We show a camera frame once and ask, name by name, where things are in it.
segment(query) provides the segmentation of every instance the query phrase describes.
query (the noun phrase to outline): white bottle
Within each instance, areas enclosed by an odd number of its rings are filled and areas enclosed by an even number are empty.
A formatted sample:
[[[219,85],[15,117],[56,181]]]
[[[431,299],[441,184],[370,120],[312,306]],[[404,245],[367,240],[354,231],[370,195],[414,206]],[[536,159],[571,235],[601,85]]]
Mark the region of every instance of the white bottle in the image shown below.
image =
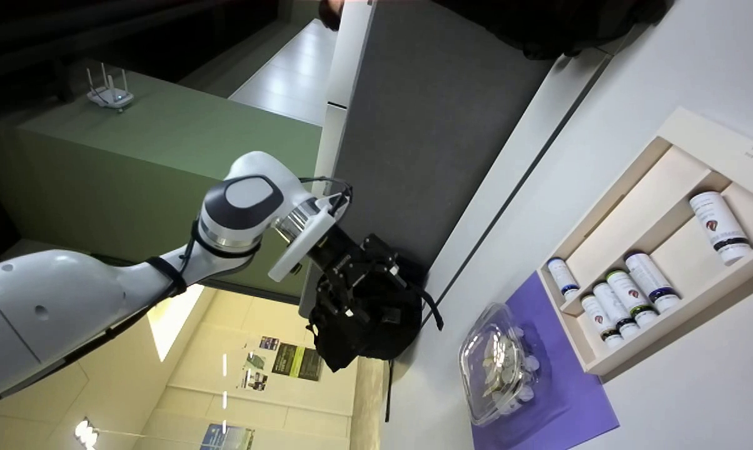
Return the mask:
[[[619,324],[624,341],[634,341],[640,335],[640,329],[634,324],[631,310],[625,310],[625,306],[605,284],[599,284],[594,294],[603,306],[605,315]]]
[[[529,406],[534,400],[534,396],[536,392],[531,385],[521,385],[516,392],[496,392],[492,404],[500,415],[512,415],[512,414],[522,411],[522,406]]]
[[[565,260],[560,260],[560,259],[549,260],[549,272],[551,272],[559,294],[565,296],[567,302],[579,299],[579,284]]]
[[[640,329],[650,329],[659,321],[646,294],[628,277],[625,271],[614,271],[605,281]]]
[[[584,314],[590,315],[590,321],[595,324],[599,332],[601,332],[601,341],[609,345],[609,347],[620,347],[624,345],[624,337],[620,332],[616,330],[616,321],[611,321],[603,310],[603,306],[599,302],[595,296],[586,296],[581,300],[584,306]]]
[[[648,254],[628,254],[625,269],[631,277],[643,287],[643,294],[650,299],[659,314],[676,310],[681,299],[673,287],[673,284],[659,271],[653,259]]]
[[[753,251],[745,231],[734,217],[721,192],[698,192],[691,199],[691,209],[726,265],[741,260]]]

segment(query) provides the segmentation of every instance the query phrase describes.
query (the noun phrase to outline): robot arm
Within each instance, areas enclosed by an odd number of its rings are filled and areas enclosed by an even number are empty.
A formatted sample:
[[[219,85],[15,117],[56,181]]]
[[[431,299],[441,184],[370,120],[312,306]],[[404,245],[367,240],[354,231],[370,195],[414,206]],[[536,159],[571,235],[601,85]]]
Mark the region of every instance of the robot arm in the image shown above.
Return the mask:
[[[282,281],[345,214],[351,195],[315,199],[266,152],[239,159],[199,214],[194,240],[133,269],[50,251],[0,262],[0,397],[85,356],[156,302],[239,271],[276,229],[291,247],[269,272]]]

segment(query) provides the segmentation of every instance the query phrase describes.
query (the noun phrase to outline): purple mat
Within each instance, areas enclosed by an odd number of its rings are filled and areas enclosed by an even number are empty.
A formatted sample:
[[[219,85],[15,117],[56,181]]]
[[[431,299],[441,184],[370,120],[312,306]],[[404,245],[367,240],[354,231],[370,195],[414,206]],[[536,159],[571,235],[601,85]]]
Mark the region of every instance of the purple mat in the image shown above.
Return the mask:
[[[579,357],[560,330],[554,306],[539,276],[531,276],[505,302],[517,324],[534,324],[539,341],[549,352],[554,384],[562,396],[565,411],[540,426],[512,450],[571,450],[594,441],[620,422],[599,384],[586,376]],[[489,427],[474,427],[475,450],[507,450],[512,435],[511,420],[497,420]]]

